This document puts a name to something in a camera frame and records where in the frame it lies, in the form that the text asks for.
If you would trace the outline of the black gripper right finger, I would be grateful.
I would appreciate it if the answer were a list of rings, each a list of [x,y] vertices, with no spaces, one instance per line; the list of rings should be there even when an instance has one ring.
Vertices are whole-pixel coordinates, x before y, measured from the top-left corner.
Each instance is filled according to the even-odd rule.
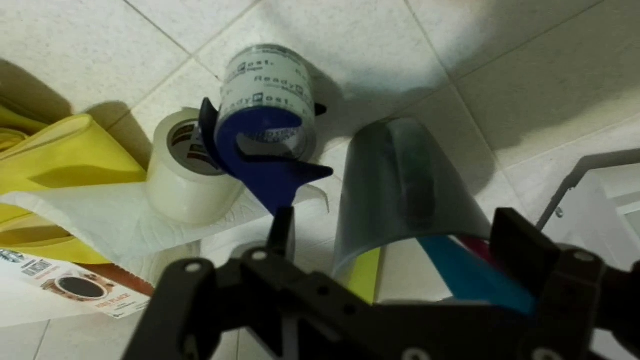
[[[495,209],[489,251],[533,295],[538,309],[562,311],[562,305],[547,291],[562,250],[514,208]]]

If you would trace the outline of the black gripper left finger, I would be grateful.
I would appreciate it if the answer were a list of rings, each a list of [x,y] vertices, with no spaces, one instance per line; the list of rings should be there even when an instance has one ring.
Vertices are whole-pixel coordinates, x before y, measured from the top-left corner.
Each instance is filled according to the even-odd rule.
[[[272,254],[277,254],[286,259],[293,258],[296,250],[296,218],[293,218],[293,208],[282,208],[272,222],[265,247]]]

